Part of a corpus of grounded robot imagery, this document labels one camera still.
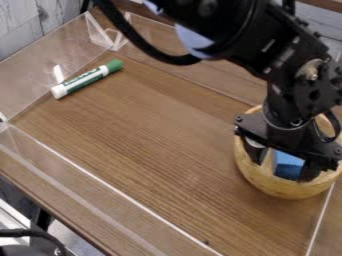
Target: green marker cap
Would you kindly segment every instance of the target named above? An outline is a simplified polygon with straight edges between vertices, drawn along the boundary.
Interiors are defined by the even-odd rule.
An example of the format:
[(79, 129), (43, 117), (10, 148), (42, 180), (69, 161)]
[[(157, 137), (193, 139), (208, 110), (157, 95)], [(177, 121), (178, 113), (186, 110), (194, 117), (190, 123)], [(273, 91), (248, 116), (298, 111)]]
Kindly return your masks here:
[(123, 68), (123, 62), (115, 59), (106, 64), (106, 67), (109, 68), (110, 73), (114, 73)]

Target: blue block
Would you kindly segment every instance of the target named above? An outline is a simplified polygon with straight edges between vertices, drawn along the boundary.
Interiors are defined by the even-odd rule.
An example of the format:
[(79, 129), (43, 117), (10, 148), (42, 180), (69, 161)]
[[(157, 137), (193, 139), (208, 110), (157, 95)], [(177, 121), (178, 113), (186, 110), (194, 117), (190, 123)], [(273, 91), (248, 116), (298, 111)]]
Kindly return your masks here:
[(297, 181), (301, 177), (305, 160), (282, 151), (274, 151), (273, 157), (274, 175), (286, 180)]

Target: dry erase marker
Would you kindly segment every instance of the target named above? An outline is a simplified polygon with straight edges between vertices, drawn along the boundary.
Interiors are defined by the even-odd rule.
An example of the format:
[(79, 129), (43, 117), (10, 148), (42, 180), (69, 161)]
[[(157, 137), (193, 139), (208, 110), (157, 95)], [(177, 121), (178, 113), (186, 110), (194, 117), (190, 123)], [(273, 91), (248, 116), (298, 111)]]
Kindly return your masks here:
[(71, 94), (73, 92), (78, 91), (81, 88), (86, 87), (109, 74), (119, 71), (123, 67), (123, 62), (121, 60), (113, 60), (106, 65), (98, 67), (97, 69), (91, 70), (90, 72), (82, 74), (77, 78), (65, 83), (57, 85), (51, 88), (51, 92), (57, 99), (63, 98), (66, 95)]

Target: clear acrylic box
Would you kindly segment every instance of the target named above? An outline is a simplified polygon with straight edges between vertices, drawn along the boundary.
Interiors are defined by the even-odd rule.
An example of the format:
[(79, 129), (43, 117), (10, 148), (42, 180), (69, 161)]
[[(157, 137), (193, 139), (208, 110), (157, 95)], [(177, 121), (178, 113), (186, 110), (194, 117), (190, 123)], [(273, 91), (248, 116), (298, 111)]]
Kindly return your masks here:
[[(126, 18), (149, 41), (161, 49), (173, 54), (185, 53), (173, 27), (133, 13), (126, 13)], [(43, 56), (39, 54), (42, 49), (47, 52)], [(114, 242), (111, 245), (121, 255), (135, 255), (133, 248), (138, 247), (141, 248), (139, 252), (145, 252), (146, 255), (226, 255), (220, 249), (212, 248), (185, 232), (165, 216), (158, 215), (138, 202), (130, 194), (123, 193), (113, 184), (109, 184), (94, 174), (93, 170), (70, 160), (61, 152), (57, 152), (11, 124), (11, 119), (25, 109), (39, 100), (45, 101), (43, 96), (49, 93), (50, 88), (70, 78), (109, 50), (174, 76), (196, 81), (200, 85), (250, 106), (260, 104), (264, 100), (258, 98), (261, 94), (256, 92), (265, 91), (266, 93), (265, 83), (244, 69), (238, 74), (234, 71), (236, 76), (233, 77), (230, 76), (233, 64), (229, 62), (205, 61), (186, 68), (159, 63), (134, 47), (115, 29), (103, 29), (94, 16), (86, 13), (0, 63), (0, 112), (10, 119), (10, 122), (0, 123), (0, 169), (6, 173), (26, 170), (67, 198), (79, 202), (79, 207), (98, 216), (110, 232), (121, 241), (125, 241), (122, 244)], [(225, 81), (216, 79), (216, 74), (222, 73), (228, 74)], [(240, 84), (237, 76), (246, 81), (245, 84), (249, 86), (237, 86)], [(234, 130), (233, 125), (228, 127), (228, 130)], [(25, 178), (23, 175), (25, 172), (19, 173), (18, 179)], [(75, 183), (75, 177), (79, 177), (85, 183)], [(250, 185), (246, 183), (240, 186), (237, 198), (242, 201), (246, 200), (246, 207), (253, 204), (253, 207), (258, 208), (261, 216), (270, 213), (266, 223), (258, 222), (261, 216), (249, 216), (249, 212), (245, 213), (248, 229), (241, 232), (246, 233), (246, 239), (258, 229), (262, 233), (264, 225), (277, 226), (277, 222), (282, 222), (286, 218), (290, 225), (298, 226), (301, 234), (292, 235), (286, 228), (286, 230), (274, 228), (274, 233), (268, 236), (284, 236), (285, 244), (300, 244), (300, 250), (289, 255), (341, 255), (342, 246), (337, 234), (342, 230), (342, 221), (340, 220), (340, 210), (342, 209), (340, 209), (340, 195), (334, 188), (341, 187), (341, 182), (337, 182), (325, 194), (305, 202), (273, 199), (262, 193), (256, 193), (248, 198), (238, 191), (244, 189), (244, 186)], [(93, 187), (99, 187), (101, 190), (93, 190)], [(105, 205), (102, 200), (97, 200), (102, 197), (111, 200), (113, 204)], [(309, 216), (301, 216), (304, 204), (313, 208)], [(248, 221), (250, 218), (256, 218), (256, 222)], [(264, 235), (266, 234), (261, 235), (260, 240), (256, 239), (257, 242), (253, 246), (256, 248), (258, 246), (278, 246), (265, 244), (268, 239), (265, 240)]]

